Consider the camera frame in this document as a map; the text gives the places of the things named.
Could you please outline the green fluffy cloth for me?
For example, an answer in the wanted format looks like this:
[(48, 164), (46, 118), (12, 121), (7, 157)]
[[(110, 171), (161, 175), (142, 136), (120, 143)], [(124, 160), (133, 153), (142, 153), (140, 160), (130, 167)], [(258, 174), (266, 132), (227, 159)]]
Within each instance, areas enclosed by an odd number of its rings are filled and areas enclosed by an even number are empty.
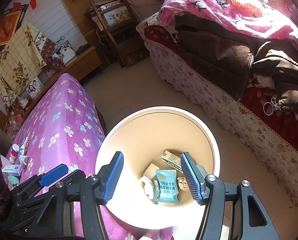
[(9, 181), (9, 183), (14, 187), (17, 187), (18, 185), (20, 185), (20, 181), (19, 181), (18, 177), (16, 177), (16, 176), (9, 175), (9, 176), (7, 176), (7, 179)]

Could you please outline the white blue medicine box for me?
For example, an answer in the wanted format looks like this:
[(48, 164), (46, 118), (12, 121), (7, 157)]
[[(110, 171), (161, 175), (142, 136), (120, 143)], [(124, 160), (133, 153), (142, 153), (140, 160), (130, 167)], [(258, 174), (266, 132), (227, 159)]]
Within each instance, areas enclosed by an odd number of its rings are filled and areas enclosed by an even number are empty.
[(20, 177), (22, 172), (22, 166), (20, 164), (17, 165), (5, 165), (4, 168), (2, 168), (2, 173), (7, 176), (15, 176)]

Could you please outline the light blue snack bag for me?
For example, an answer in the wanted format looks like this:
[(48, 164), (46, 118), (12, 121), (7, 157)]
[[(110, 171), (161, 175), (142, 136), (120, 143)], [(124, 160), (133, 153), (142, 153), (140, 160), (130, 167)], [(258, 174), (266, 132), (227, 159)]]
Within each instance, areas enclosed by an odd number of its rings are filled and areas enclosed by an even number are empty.
[(156, 176), (159, 183), (160, 195), (159, 201), (165, 203), (178, 203), (178, 184), (176, 170), (156, 170)]

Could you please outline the green white milk carton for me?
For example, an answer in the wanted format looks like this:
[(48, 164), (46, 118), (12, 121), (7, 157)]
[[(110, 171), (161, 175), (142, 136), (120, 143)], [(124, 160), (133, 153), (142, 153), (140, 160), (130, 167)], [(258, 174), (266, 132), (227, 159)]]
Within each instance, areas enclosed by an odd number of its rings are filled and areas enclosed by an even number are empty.
[(165, 151), (161, 156), (161, 160), (167, 163), (167, 165), (174, 168), (175, 170), (183, 172), (180, 163), (180, 157), (176, 156), (175, 154), (169, 151)]

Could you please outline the dark green packet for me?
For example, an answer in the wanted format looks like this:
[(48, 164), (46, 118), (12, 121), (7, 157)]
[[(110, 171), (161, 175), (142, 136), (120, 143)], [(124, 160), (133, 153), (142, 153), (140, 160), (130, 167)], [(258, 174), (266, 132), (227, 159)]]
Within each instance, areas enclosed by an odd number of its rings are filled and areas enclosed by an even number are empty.
[(157, 181), (156, 179), (153, 180), (153, 200), (152, 202), (154, 204), (158, 204), (159, 202), (159, 197), (160, 197), (160, 185), (159, 185), (159, 181)]

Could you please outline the cream trash bucket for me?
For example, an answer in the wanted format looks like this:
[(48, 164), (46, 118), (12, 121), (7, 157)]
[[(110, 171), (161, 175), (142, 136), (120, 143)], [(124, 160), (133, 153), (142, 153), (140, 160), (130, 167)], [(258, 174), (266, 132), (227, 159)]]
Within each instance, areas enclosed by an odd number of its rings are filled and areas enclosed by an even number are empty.
[(112, 199), (106, 208), (123, 222), (143, 229), (184, 226), (199, 228), (204, 206), (188, 192), (181, 191), (178, 203), (153, 204), (145, 195), (140, 177), (154, 164), (169, 166), (161, 156), (169, 151), (177, 156), (189, 152), (206, 172), (220, 174), (220, 153), (208, 126), (192, 113), (174, 107), (151, 107), (120, 121), (106, 136), (97, 155), (95, 170), (108, 164), (116, 152), (124, 155), (124, 167)]

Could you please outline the white pink yogurt bottle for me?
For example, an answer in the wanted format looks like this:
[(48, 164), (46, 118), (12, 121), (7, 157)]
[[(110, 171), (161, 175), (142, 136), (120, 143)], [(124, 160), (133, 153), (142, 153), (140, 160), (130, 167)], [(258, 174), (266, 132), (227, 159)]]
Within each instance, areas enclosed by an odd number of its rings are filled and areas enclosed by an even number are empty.
[(10, 157), (9, 157), (9, 161), (11, 164), (14, 165), (19, 151), (20, 151), (20, 147), (18, 146), (18, 144), (12, 144), (11, 151), (10, 151)]

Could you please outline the pink floral tablecloth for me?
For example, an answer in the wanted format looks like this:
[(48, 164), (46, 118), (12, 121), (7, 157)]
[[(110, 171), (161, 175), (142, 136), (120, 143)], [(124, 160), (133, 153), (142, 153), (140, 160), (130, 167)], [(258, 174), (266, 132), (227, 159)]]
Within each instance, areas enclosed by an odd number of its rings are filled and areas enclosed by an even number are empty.
[(69, 172), (95, 171), (97, 154), (105, 139), (93, 99), (69, 74), (48, 90), (21, 126), (13, 142), (28, 141), (29, 157), (20, 182), (65, 164)]

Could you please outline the framed photo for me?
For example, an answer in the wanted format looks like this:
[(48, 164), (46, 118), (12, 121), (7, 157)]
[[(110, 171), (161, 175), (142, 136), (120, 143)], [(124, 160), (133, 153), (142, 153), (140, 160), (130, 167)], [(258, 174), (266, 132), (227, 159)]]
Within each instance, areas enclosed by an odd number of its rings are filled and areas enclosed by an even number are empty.
[(32, 82), (27, 86), (26, 91), (32, 99), (35, 99), (36, 96), (41, 92), (44, 85), (38, 77), (35, 77)]

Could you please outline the wooden sideboard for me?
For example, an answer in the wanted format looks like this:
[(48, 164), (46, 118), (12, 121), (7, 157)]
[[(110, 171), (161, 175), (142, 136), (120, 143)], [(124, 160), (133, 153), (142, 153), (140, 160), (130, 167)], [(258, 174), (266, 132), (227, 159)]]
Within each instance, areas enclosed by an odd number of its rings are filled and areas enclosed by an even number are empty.
[(22, 118), (26, 118), (34, 107), (43, 98), (46, 92), (53, 86), (53, 84), (59, 79), (62, 74), (68, 73), (74, 77), (77, 81), (81, 81), (89, 73), (94, 71), (96, 68), (103, 64), (100, 56), (97, 54), (95, 46), (90, 46), (88, 49), (83, 51), (81, 54), (71, 59), (65, 66), (65, 68), (56, 72), (50, 79), (46, 81), (44, 87), (40, 90), (35, 99), (30, 100), (28, 106), (23, 109), (20, 104), (15, 105), (14, 109), (19, 112)]

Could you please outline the floral cream cloth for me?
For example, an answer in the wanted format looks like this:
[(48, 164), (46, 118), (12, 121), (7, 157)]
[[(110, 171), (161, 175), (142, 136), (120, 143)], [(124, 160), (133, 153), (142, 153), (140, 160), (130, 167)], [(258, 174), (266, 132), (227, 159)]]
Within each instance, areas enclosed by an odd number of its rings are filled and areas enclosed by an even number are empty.
[(18, 96), (45, 67), (63, 66), (55, 47), (55, 42), (29, 22), (14, 33), (0, 52), (0, 94), (3, 100)]

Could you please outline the brown jacket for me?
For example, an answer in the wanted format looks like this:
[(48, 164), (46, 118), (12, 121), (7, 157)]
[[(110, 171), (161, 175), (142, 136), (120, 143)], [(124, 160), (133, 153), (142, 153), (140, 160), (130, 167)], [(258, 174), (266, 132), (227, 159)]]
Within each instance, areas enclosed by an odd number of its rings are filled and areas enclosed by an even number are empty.
[(298, 113), (298, 51), (287, 40), (264, 40), (226, 30), (189, 12), (176, 16), (178, 47), (200, 74), (236, 101), (251, 74), (272, 77), (275, 108)]

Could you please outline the pink blanket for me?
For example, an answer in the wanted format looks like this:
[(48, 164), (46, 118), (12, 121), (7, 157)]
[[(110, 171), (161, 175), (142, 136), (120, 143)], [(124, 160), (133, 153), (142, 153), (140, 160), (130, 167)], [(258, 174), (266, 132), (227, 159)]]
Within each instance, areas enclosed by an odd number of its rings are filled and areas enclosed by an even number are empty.
[(298, 9), (292, 0), (164, 0), (158, 20), (168, 26), (184, 12), (251, 37), (289, 40), (298, 51)]

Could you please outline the red gold wall picture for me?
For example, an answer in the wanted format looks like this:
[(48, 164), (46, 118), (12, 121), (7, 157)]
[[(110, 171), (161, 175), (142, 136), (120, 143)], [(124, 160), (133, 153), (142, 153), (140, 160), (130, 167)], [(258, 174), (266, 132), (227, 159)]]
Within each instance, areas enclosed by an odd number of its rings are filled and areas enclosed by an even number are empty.
[(0, 17), (0, 51), (12, 38), (14, 33), (21, 27), (26, 10), (29, 4), (16, 3), (19, 9), (7, 9)]

